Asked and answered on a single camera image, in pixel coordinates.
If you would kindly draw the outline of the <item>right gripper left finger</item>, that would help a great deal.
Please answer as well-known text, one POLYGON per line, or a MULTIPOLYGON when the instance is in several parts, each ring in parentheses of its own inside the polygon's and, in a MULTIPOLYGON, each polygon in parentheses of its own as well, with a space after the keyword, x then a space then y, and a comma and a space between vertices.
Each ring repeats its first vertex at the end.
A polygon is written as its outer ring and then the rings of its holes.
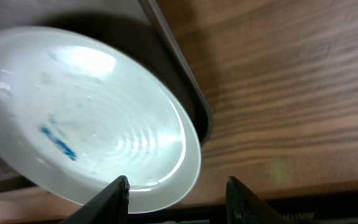
POLYGON ((74 214, 58 224, 125 224, 130 185, 121 175, 74 214))

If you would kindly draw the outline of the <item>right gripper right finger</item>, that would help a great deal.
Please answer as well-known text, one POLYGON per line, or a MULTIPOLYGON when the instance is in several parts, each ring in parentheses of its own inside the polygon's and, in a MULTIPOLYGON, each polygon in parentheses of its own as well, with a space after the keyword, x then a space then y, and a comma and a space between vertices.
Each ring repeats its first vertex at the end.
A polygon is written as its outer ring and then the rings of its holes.
POLYGON ((230 176, 226 184, 228 224, 290 224, 239 179, 230 176))

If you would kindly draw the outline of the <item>white plate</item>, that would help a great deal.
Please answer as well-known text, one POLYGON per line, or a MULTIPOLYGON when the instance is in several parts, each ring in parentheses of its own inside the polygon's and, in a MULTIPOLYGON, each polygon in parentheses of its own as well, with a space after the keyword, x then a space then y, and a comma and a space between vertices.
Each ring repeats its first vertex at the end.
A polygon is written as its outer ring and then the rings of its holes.
POLYGON ((49 27, 0 30, 0 157, 78 204, 123 175, 130 213, 179 202, 201 169, 190 117, 152 72, 49 27))

